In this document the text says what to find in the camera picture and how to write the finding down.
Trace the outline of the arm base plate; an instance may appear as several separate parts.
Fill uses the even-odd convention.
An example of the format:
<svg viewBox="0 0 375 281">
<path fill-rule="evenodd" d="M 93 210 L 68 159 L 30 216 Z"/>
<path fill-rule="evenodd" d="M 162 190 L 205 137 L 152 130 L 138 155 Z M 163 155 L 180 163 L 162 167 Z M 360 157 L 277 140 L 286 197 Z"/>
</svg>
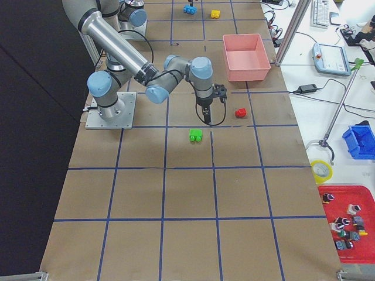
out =
<svg viewBox="0 0 375 281">
<path fill-rule="evenodd" d="M 99 107 L 95 98 L 87 114 L 86 129 L 132 129 L 136 92 L 117 92 L 118 100 L 111 107 Z"/>
<path fill-rule="evenodd" d="M 146 20 L 141 26 L 134 26 L 128 21 L 119 21 L 121 36 L 126 40 L 141 40 L 146 36 L 146 27 L 148 21 Z"/>
</svg>

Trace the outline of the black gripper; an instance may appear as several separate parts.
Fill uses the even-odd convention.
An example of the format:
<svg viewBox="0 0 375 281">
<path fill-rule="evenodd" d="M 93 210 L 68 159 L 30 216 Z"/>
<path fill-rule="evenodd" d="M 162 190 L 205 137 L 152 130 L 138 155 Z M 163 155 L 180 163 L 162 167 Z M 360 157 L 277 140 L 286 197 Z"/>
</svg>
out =
<svg viewBox="0 0 375 281">
<path fill-rule="evenodd" d="M 211 113 L 210 113 L 210 105 L 213 102 L 213 98 L 211 96 L 208 97 L 199 97 L 196 95 L 196 103 L 200 106 L 207 106 L 203 107 L 203 116 L 204 122 L 211 123 Z"/>
</svg>

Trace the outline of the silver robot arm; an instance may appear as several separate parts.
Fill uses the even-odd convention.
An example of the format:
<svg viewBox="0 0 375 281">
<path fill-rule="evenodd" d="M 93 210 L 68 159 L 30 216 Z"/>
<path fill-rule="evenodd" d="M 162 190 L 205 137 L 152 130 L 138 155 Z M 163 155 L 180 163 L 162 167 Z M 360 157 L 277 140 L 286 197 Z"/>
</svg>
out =
<svg viewBox="0 0 375 281">
<path fill-rule="evenodd" d="M 213 69 L 210 59 L 186 59 L 170 55 L 160 72 L 137 49 L 111 26 L 106 18 L 117 15 L 118 1 L 63 1 L 64 11 L 74 27 L 90 36 L 107 54 L 113 56 L 135 80 L 146 87 L 146 96 L 156 104 L 164 102 L 181 80 L 193 86 L 196 103 L 201 106 L 204 123 L 211 123 L 210 104 L 213 101 Z"/>
<path fill-rule="evenodd" d="M 119 4 L 118 19 L 120 22 L 129 22 L 132 26 L 139 27 L 147 21 L 143 0 L 122 0 L 119 1 Z"/>
</svg>

